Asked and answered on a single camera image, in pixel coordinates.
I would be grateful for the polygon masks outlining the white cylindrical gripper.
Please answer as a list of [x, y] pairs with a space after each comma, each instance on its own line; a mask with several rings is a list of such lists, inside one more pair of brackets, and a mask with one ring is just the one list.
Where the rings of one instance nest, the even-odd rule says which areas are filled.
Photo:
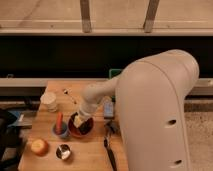
[[79, 105], [78, 115], [75, 116], [73, 124], [76, 128], [79, 128], [83, 121], [87, 121], [92, 117], [98, 108], [97, 104], [81, 102]]

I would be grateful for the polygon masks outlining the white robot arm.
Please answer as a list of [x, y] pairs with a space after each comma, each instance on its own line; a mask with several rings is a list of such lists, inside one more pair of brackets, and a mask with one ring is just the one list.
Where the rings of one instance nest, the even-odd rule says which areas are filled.
[[129, 171], [191, 171], [184, 100], [198, 78], [197, 61], [183, 50], [138, 59], [83, 90], [74, 125], [113, 95]]

